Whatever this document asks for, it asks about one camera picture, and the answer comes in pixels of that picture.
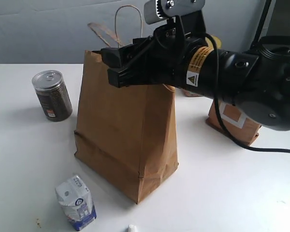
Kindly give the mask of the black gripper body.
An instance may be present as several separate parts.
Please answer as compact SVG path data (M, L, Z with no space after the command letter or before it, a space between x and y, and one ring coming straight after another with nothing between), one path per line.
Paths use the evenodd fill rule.
M193 53L207 46L201 10L175 18L153 32L154 45L141 56L134 85L165 84L180 87L186 83Z

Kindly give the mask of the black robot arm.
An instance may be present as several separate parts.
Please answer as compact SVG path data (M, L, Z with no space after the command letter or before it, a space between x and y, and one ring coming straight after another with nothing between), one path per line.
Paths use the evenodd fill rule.
M200 10L170 17L152 36L100 55L117 88L165 84L217 98L268 128L290 130L290 51L211 49Z

